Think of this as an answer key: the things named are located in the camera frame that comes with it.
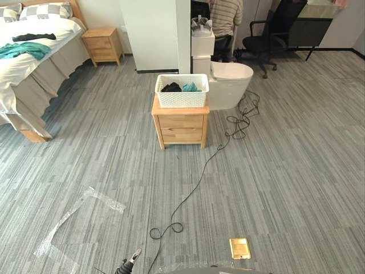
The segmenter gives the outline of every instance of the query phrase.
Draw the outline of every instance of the plastic wrap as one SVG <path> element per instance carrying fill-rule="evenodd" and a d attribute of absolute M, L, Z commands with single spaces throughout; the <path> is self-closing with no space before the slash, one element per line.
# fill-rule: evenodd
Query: plastic wrap
<path fill-rule="evenodd" d="M 155 274 L 168 274 L 170 272 L 173 271 L 178 271 L 178 270 L 182 270 L 182 269 L 187 269 L 187 268 L 206 268 L 206 267 L 211 267 L 212 265 L 216 265 L 218 267 L 227 267 L 227 268 L 234 268 L 237 267 L 234 265 L 234 261 L 219 261 L 218 263 L 209 263 L 207 261 L 203 261 L 203 262 L 184 262 L 184 263 L 175 263 L 175 264 L 171 264 L 171 265 L 164 265 L 161 266 L 157 271 L 155 271 Z"/>
<path fill-rule="evenodd" d="M 34 252 L 36 257 L 41 257 L 43 255 L 48 256 L 49 258 L 53 259 L 54 262 L 62 265 L 62 268 L 69 272 L 70 274 L 77 273 L 80 265 L 74 262 L 72 259 L 67 257 L 64 253 L 62 253 L 57 247 L 51 244 L 53 237 L 55 236 L 57 230 L 60 226 L 72 215 L 74 214 L 86 201 L 88 197 L 94 197 L 99 199 L 100 201 L 104 202 L 108 207 L 112 210 L 115 210 L 122 214 L 125 209 L 125 205 L 117 202 L 116 200 L 111 199 L 110 197 L 97 192 L 92 187 L 89 187 L 83 195 L 75 202 L 72 208 L 67 211 L 60 221 L 56 224 L 56 226 L 50 231 L 47 237 L 41 242 L 38 249 Z"/>

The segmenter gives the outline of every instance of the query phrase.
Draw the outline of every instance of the person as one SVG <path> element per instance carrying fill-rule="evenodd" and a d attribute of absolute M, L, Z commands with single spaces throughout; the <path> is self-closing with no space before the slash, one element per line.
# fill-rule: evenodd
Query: person
<path fill-rule="evenodd" d="M 233 60 L 230 44 L 233 40 L 234 26 L 242 22 L 243 0 L 207 0 L 213 33 L 216 36 L 212 61 L 224 63 Z"/>

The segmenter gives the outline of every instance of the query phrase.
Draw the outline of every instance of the floor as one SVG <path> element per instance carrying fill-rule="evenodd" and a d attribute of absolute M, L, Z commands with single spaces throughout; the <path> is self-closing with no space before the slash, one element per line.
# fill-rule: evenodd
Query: floor
<path fill-rule="evenodd" d="M 365 63 L 351 52 L 304 62 L 306 54 L 276 58 L 266 80 L 254 68 L 249 90 L 261 97 L 260 114 L 209 163 L 176 214 L 185 230 L 167 232 L 154 273 L 212 264 L 364 273 Z M 52 141 L 32 144 L 0 126 L 0 273 L 114 273 L 137 247 L 133 273 L 147 273 L 159 244 L 149 230 L 169 224 L 232 130 L 226 116 L 237 115 L 211 113 L 206 149 L 162 151 L 151 117 L 156 77 L 137 74 L 132 57 L 121 67 L 84 66 L 44 115 Z M 89 187 L 102 197 L 83 196 Z M 37 253 L 75 204 L 52 250 Z M 251 260 L 231 259 L 231 237 L 248 238 Z"/>

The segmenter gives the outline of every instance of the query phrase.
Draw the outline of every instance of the chair backrest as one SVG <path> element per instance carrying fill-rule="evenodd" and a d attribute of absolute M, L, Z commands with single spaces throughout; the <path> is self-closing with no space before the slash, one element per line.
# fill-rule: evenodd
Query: chair backrest
<path fill-rule="evenodd" d="M 288 33 L 306 4 L 307 0 L 281 0 L 268 25 L 269 33 Z"/>

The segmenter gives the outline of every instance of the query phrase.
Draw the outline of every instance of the bed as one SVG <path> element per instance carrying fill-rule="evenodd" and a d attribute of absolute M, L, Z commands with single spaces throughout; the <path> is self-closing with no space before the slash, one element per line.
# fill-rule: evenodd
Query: bed
<path fill-rule="evenodd" d="M 0 59 L 0 124 L 10 123 L 32 142 L 46 142 L 52 138 L 44 129 L 41 116 L 50 99 L 57 97 L 62 82 L 90 58 L 81 38 L 86 28 L 76 0 L 31 0 L 23 6 L 50 2 L 69 2 L 73 18 L 16 21 L 0 26 L 0 46 L 9 43 L 11 37 L 27 33 L 54 33 L 57 37 L 55 41 L 31 41 L 51 48 L 40 61 L 29 54 Z"/>

